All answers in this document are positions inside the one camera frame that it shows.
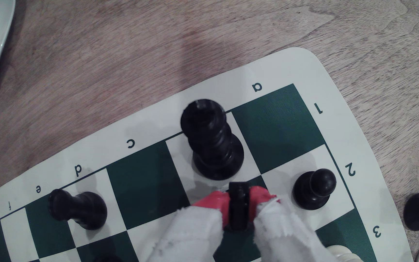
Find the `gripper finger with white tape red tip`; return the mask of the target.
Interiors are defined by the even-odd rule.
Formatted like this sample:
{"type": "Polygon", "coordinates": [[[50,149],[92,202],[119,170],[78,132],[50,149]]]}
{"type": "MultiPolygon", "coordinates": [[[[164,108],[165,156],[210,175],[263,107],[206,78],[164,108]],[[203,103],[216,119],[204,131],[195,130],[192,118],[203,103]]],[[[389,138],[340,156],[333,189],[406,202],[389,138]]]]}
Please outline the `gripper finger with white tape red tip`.
{"type": "Polygon", "coordinates": [[[177,211],[154,247],[149,262],[209,262],[229,222],[230,196],[214,191],[177,211]]]}
{"type": "Polygon", "coordinates": [[[250,220],[263,262],[335,261],[285,195],[278,197],[264,187],[251,187],[250,220]]]}

